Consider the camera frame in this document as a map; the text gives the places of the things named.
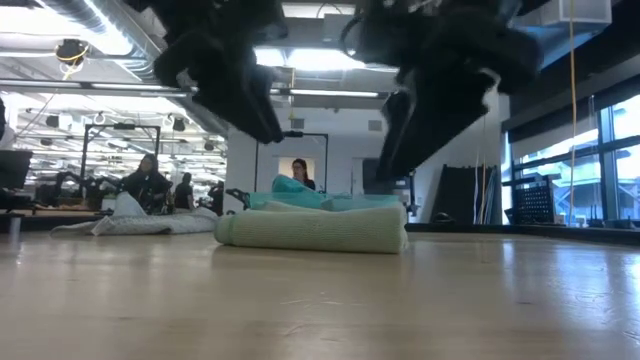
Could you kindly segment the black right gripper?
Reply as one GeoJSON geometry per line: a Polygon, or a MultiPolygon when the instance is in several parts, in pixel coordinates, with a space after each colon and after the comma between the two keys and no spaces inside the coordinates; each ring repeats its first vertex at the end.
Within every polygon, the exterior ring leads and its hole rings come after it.
{"type": "MultiPolygon", "coordinates": [[[[415,68],[477,66],[500,77],[511,94],[538,75],[543,51],[513,20],[543,0],[365,0],[342,30],[342,52],[364,63],[415,68]]],[[[413,72],[407,92],[392,93],[381,114],[388,131],[377,178],[407,176],[462,130],[488,113],[496,84],[483,72],[428,76],[413,72]]]]}

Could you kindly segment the grey waffle microfiber towel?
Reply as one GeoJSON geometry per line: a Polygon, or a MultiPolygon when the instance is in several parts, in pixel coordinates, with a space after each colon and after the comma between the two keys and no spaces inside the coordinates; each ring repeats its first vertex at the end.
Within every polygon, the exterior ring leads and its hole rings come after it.
{"type": "Polygon", "coordinates": [[[206,208],[171,215],[148,215],[128,192],[118,194],[115,205],[112,215],[98,221],[58,226],[50,234],[109,236],[206,233],[214,230],[219,219],[206,208]]]}

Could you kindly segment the teal microfiber towel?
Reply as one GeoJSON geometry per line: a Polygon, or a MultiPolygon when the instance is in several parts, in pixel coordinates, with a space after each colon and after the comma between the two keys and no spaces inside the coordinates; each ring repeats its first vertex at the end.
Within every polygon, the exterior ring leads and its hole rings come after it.
{"type": "Polygon", "coordinates": [[[277,175],[271,185],[272,193],[282,194],[316,194],[316,191],[306,186],[304,183],[290,178],[286,175],[277,175]]]}

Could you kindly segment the silver ventilation duct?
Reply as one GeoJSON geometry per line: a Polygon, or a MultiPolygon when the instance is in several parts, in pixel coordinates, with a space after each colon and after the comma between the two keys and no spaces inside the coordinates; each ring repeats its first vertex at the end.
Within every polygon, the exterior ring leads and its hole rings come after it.
{"type": "Polygon", "coordinates": [[[35,0],[81,26],[86,39],[143,83],[158,84],[153,61],[161,49],[126,10],[121,0],[35,0]]]}

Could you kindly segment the black background monitor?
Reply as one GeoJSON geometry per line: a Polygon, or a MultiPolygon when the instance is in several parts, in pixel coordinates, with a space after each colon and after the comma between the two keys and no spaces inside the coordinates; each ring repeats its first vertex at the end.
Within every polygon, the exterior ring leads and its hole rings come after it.
{"type": "Polygon", "coordinates": [[[32,151],[0,150],[0,188],[22,189],[32,156],[32,151]]]}

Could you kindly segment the black leaning panel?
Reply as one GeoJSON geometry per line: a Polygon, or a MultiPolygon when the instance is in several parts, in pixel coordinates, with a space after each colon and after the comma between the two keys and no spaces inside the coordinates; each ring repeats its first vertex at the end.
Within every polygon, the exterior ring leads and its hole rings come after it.
{"type": "Polygon", "coordinates": [[[501,217],[496,166],[452,167],[441,171],[430,223],[498,225],[501,217]]]}

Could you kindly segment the green microfiber towel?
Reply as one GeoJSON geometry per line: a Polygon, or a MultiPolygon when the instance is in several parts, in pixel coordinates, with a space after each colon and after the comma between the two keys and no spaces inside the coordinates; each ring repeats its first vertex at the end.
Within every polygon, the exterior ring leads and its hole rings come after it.
{"type": "Polygon", "coordinates": [[[333,212],[273,203],[221,217],[214,237],[235,247],[399,254],[409,245],[400,206],[333,212]]]}

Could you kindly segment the black equipment cabinet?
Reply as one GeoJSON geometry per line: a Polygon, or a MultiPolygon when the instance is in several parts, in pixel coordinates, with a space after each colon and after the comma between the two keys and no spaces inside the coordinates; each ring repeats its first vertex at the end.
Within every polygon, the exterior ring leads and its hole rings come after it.
{"type": "Polygon", "coordinates": [[[376,171],[379,161],[374,158],[366,158],[362,162],[363,191],[365,195],[396,196],[404,205],[408,215],[415,217],[419,206],[416,204],[414,172],[407,176],[380,180],[376,171]]]}

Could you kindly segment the black pegboard rack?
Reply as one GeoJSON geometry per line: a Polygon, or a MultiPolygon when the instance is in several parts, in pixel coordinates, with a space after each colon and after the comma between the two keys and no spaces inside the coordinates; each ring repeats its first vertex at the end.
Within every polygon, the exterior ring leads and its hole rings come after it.
{"type": "Polygon", "coordinates": [[[534,175],[503,183],[511,190],[511,207],[504,211],[511,225],[550,225],[555,222],[553,182],[534,175]]]}

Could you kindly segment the long ceiling light tube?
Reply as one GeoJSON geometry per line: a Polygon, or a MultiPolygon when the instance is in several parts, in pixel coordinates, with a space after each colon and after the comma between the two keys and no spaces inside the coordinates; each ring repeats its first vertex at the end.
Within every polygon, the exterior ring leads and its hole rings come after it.
{"type": "MultiPolygon", "coordinates": [[[[128,96],[128,97],[161,97],[187,98],[195,94],[196,87],[173,88],[156,84],[141,83],[101,83],[87,81],[58,81],[58,80],[29,80],[0,78],[0,90],[25,93],[59,93],[100,96],[128,96]]],[[[342,90],[312,90],[273,88],[271,96],[306,96],[306,97],[336,97],[367,100],[382,100],[387,92],[342,91],[342,90]]]]}

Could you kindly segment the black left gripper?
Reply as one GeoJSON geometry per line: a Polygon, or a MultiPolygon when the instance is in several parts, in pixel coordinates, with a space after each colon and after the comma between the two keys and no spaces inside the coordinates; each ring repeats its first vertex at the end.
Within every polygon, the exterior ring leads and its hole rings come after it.
{"type": "Polygon", "coordinates": [[[256,141],[280,143],[283,132],[271,102],[275,75],[256,63],[253,47],[289,35],[281,0],[124,0],[154,12],[167,48],[154,75],[177,87],[185,71],[196,82],[192,101],[256,141]]]}

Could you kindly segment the grey ceiling box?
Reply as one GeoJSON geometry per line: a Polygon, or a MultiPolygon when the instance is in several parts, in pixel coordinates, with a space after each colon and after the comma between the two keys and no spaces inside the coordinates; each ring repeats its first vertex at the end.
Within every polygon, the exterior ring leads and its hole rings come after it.
{"type": "Polygon", "coordinates": [[[336,45],[342,30],[352,18],[353,16],[349,14],[326,13],[323,18],[322,42],[336,45]]]}

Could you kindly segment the teal translucent plastic bin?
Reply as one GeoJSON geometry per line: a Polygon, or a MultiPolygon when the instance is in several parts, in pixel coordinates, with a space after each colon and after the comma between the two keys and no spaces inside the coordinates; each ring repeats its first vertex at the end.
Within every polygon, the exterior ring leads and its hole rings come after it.
{"type": "Polygon", "coordinates": [[[397,195],[329,195],[318,192],[249,194],[248,206],[251,209],[263,209],[268,202],[279,202],[287,205],[334,212],[402,204],[397,195]]]}

